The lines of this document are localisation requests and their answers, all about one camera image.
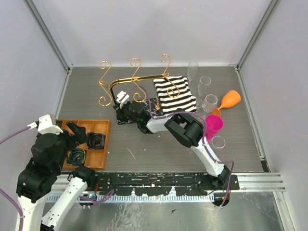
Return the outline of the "gold wine glass rack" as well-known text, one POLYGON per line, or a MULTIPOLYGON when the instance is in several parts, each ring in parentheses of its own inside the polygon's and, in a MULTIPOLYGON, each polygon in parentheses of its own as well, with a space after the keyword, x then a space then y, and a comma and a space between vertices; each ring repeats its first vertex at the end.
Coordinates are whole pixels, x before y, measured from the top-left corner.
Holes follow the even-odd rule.
POLYGON ((141 68, 142 65, 142 61, 140 58, 132 58, 130 60, 130 65, 135 67, 138 64, 137 69, 135 70, 135 72, 133 73, 133 75, 131 77, 128 78, 122 78, 122 79, 116 79, 114 80, 110 85, 107 84, 106 82, 103 81, 103 78, 107 75, 107 73, 111 70, 112 68, 112 64, 110 61, 104 60, 100 62, 99 68, 101 70, 104 70, 105 68, 107 68, 106 72, 102 75, 102 77, 99 80, 99 85, 100 87, 103 89, 103 91, 107 94, 107 96, 109 97, 109 102, 105 103, 107 100, 104 96, 101 96, 98 100, 98 104, 102 107, 107 107, 109 106, 112 102, 115 103, 116 99, 115 96, 113 94, 113 87, 115 85, 118 84, 126 84, 126 83, 133 83, 135 87, 137 87, 139 89, 139 91, 141 91, 144 94, 144 98, 137 100, 136 96, 138 96, 139 98, 141 97, 140 94, 138 92, 134 93, 133 95, 133 100, 137 103, 142 103, 146 100, 148 94, 145 92, 145 90, 143 90, 141 88, 141 86, 138 84, 138 82, 140 81, 144 81, 144 80, 150 80, 150 79, 157 79, 157 78, 164 78, 167 81, 170 81, 168 78, 170 76, 170 74, 167 72, 171 62, 172 62, 172 57, 169 54, 162 54, 160 56, 160 61, 162 63, 167 63, 167 66, 165 68, 165 70, 163 71, 162 74, 159 75, 150 75, 150 76, 136 76, 136 73, 138 72, 138 70, 141 68))

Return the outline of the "pink plastic wine glass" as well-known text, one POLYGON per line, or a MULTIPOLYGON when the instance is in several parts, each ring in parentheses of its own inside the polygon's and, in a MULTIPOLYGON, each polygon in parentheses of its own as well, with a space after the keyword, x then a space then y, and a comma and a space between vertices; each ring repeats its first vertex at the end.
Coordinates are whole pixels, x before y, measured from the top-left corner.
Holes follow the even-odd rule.
POLYGON ((217 134, 224 126, 224 122, 222 118, 218 115, 209 115, 205 119, 207 128, 205 137, 206 140, 209 142, 215 134, 217 134))

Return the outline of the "orange plastic wine glass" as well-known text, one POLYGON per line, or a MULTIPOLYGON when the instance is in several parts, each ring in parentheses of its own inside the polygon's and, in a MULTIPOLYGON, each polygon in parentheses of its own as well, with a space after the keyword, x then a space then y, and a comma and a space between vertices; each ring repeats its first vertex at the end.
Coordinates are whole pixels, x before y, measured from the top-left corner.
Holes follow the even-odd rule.
POLYGON ((220 103, 220 107, 215 108, 211 113, 213 115, 221 116, 220 112, 221 109, 234 107, 240 101, 241 101, 240 94, 235 90, 230 90, 223 96, 220 103))

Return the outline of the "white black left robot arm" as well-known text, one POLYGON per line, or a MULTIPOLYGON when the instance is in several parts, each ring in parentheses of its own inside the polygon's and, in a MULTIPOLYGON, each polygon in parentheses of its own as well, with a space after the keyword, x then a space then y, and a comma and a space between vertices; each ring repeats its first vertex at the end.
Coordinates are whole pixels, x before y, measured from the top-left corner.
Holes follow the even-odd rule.
POLYGON ((73 121, 61 129, 53 115, 41 116, 27 125, 36 128, 37 139, 31 148, 32 158, 19 174, 16 193, 20 205, 20 231, 57 231, 72 205, 83 191, 96 186, 95 171, 80 166, 70 174, 69 183, 58 201, 44 215, 43 209, 53 184, 61 174, 67 153, 87 141, 86 129, 73 121))

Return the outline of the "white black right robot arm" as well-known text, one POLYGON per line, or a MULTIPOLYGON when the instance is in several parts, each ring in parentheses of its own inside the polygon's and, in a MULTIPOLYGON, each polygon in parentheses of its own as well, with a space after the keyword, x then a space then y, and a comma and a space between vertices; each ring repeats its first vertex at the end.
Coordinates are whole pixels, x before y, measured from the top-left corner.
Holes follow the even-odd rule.
POLYGON ((177 109, 169 115, 154 116, 151 104, 145 106, 127 102, 115 103, 116 119, 119 122, 137 124, 144 134, 168 131, 182 146, 190 148, 201 160, 211 184, 215 189, 230 188, 231 170, 219 160, 205 138, 206 122, 200 122, 197 114, 177 109))

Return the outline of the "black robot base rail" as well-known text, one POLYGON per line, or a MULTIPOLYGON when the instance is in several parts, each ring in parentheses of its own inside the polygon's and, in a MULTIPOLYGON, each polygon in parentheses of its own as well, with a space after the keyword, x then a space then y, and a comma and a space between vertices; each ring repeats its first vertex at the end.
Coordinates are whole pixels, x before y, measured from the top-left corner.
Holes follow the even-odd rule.
POLYGON ((220 185, 206 173, 97 172, 90 190, 96 190, 100 195, 114 190, 117 196, 167 196, 174 189, 176 196, 200 196, 214 190, 224 191, 226 187, 227 182, 220 185))

